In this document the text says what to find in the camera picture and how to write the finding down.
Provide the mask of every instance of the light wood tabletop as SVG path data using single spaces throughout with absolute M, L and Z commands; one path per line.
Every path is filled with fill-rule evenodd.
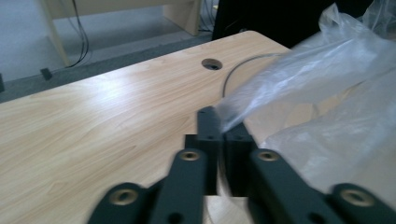
M 155 183 L 184 134 L 196 132 L 196 111 L 220 100 L 227 74 L 250 57 L 285 51 L 244 32 L 0 104 L 0 223 L 85 223 L 111 187 Z M 222 68 L 206 69 L 204 59 Z M 223 198 L 207 201 L 214 222 L 244 222 Z

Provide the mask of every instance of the plastic bag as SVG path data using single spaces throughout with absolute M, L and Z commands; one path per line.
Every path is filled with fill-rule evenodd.
M 246 119 L 314 188 L 361 185 L 396 207 L 396 2 L 361 21 L 327 8 L 321 32 L 225 97 L 225 132 Z

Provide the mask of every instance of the bolt hole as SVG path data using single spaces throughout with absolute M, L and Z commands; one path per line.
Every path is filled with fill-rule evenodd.
M 259 158 L 262 161 L 277 161 L 279 156 L 275 152 L 265 151 L 265 152 L 259 153 Z
M 183 222 L 183 216 L 180 213 L 172 213 L 168 217 L 168 223 L 179 224 Z
M 180 154 L 183 161 L 196 161 L 199 159 L 199 154 L 196 152 L 188 151 Z
M 110 202 L 115 205 L 127 205 L 137 198 L 137 192 L 133 189 L 119 189 L 110 195 Z
M 310 213 L 308 215 L 309 220 L 315 224 L 324 224 L 326 223 L 326 219 L 318 213 Z
M 356 189 L 343 189 L 341 191 L 341 197 L 345 201 L 360 207 L 372 206 L 375 203 L 372 196 Z
M 120 200 L 121 202 L 123 202 L 123 201 L 125 201 L 126 199 L 128 199 L 128 197 L 129 197 L 129 193 L 123 192 L 123 193 L 120 195 L 119 200 Z
M 222 63 L 216 59 L 204 59 L 202 61 L 202 66 L 209 70 L 220 70 L 222 68 Z

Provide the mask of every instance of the black metal bracket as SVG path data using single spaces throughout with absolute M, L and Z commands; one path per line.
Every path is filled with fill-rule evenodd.
M 280 154 L 258 149 L 243 123 L 219 131 L 213 107 L 197 113 L 197 134 L 168 176 L 148 189 L 123 183 L 107 192 L 90 224 L 199 224 L 204 198 L 216 195 L 221 167 L 234 197 L 247 197 L 254 223 L 396 223 L 396 213 L 368 190 L 340 184 L 324 195 L 310 188 Z

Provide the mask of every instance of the brass screw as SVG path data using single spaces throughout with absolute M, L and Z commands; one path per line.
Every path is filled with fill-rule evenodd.
M 277 159 L 279 159 L 279 156 L 275 152 L 271 152 L 271 151 L 261 152 L 259 153 L 258 157 L 262 161 L 277 161 Z
M 345 201 L 360 207 L 369 207 L 375 203 L 372 196 L 356 189 L 343 189 L 341 191 L 341 197 Z
M 133 189 L 119 189 L 110 195 L 110 202 L 116 205 L 127 205 L 137 199 L 137 192 Z
M 183 161 L 196 161 L 199 159 L 199 154 L 193 151 L 187 151 L 180 154 Z

